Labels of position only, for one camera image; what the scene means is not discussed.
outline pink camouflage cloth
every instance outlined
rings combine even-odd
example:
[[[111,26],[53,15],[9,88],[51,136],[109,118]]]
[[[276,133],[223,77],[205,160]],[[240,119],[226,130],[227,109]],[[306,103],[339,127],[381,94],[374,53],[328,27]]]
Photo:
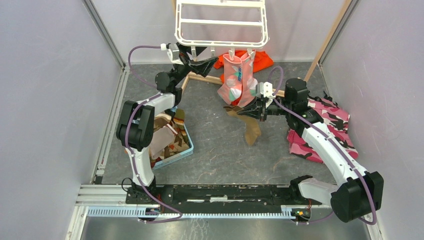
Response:
[[[334,138],[346,150],[352,158],[358,157],[358,151],[355,149],[348,135],[348,122],[350,115],[332,102],[332,98],[325,95],[324,98],[316,97],[309,99],[308,106],[313,108],[323,119],[324,123]],[[287,140],[289,142],[288,150],[291,154],[312,162],[323,163],[312,147],[310,147],[294,130],[288,132]]]

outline gray floor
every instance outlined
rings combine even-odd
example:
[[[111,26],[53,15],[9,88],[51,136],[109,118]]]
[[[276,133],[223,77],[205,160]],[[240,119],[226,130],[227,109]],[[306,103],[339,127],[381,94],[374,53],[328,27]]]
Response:
[[[275,64],[284,69],[284,80],[303,78],[311,65],[310,62]],[[157,73],[171,69],[170,64],[134,67],[140,76],[152,82]],[[257,72],[254,77],[265,82],[271,69]],[[222,68],[213,69],[209,75],[222,73]],[[276,71],[271,82],[274,84],[278,79]],[[318,68],[307,86],[312,96],[324,95],[326,86]],[[324,182],[335,182],[324,164],[289,154],[286,139],[289,128],[283,116],[270,116],[266,122],[261,122],[262,136],[253,146],[248,146],[244,139],[245,124],[226,114],[225,103],[217,94],[219,87],[196,80],[187,85],[178,107],[185,111],[185,125],[194,144],[194,154],[154,170],[158,184],[288,184],[306,174]],[[155,89],[130,74],[123,101],[139,101],[155,93]],[[102,183],[117,184],[126,177],[132,177],[130,160],[120,141],[114,137]]]
[[[318,219],[329,214],[324,209],[314,209],[312,212]],[[142,224],[128,217],[87,217],[81,239],[369,240],[370,236],[365,224],[358,219],[344,223],[336,216],[300,226],[287,219],[193,218]]]

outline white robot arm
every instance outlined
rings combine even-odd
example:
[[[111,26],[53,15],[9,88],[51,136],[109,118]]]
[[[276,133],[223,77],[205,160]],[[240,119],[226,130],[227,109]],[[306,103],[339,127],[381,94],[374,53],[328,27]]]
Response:
[[[194,62],[187,55],[190,48],[178,44],[169,44],[167,48],[169,58],[175,64],[170,72],[161,72],[156,75],[155,82],[159,94],[144,101],[125,102],[116,130],[117,138],[125,147],[127,127],[130,122],[132,123],[127,136],[132,151],[127,149],[127,153],[133,171],[132,184],[134,188],[135,186],[145,186],[153,189],[156,185],[150,166],[148,148],[153,136],[154,117],[159,113],[169,111],[180,102],[182,91],[176,85],[190,71],[206,76],[217,60],[216,57],[213,57],[202,62]],[[308,107],[309,91],[306,88],[306,82],[298,78],[287,80],[284,97],[271,95],[272,84],[270,83],[260,83],[257,86],[257,98],[238,114],[260,121],[265,121],[268,115],[284,115],[290,128],[295,130],[318,153],[337,183],[337,185],[333,185],[321,182],[308,175],[298,177],[290,182],[290,188],[298,195],[297,197],[313,199],[329,205],[340,220],[349,222],[372,212],[365,186],[360,181],[362,179],[371,192],[375,209],[380,209],[383,178],[378,172],[367,172],[342,148],[337,140],[332,139],[322,118],[315,110]],[[140,103],[144,103],[144,105],[135,114],[135,119],[130,119],[130,115]],[[302,116],[303,121],[292,113]]]

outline pink sock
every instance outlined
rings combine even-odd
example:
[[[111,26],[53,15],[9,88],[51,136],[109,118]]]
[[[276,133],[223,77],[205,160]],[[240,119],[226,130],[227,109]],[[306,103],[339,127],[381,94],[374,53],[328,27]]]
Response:
[[[241,83],[243,85],[243,91],[241,93],[241,99],[238,103],[238,106],[243,108],[255,98],[256,85],[258,85],[258,80],[253,77],[253,62],[255,59],[251,58],[246,52],[243,56],[241,56],[240,60],[242,69]]]
[[[235,101],[242,95],[242,61],[229,54],[223,55],[224,59],[224,84],[218,89],[219,96],[227,103]]]

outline blue basket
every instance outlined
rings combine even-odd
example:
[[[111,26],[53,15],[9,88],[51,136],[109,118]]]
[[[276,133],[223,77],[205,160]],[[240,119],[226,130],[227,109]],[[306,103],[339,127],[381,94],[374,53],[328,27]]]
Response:
[[[175,154],[173,156],[170,156],[170,157],[168,157],[168,158],[166,158],[166,159],[164,159],[162,161],[156,162],[156,164],[152,168],[153,170],[158,169],[158,168],[161,168],[161,167],[166,166],[168,164],[172,164],[172,163],[174,163],[174,162],[176,162],[176,161],[178,161],[180,159],[183,159],[183,158],[185,158],[185,157],[190,156],[190,155],[193,154],[193,149],[195,148],[195,146],[193,146],[192,139],[190,138],[190,134],[187,131],[187,128],[186,128],[186,125],[185,124],[184,124],[184,129],[185,129],[185,132],[187,133],[188,146],[190,148],[187,149],[187,150],[185,150],[185,151],[182,151],[182,152],[180,152],[178,154]]]

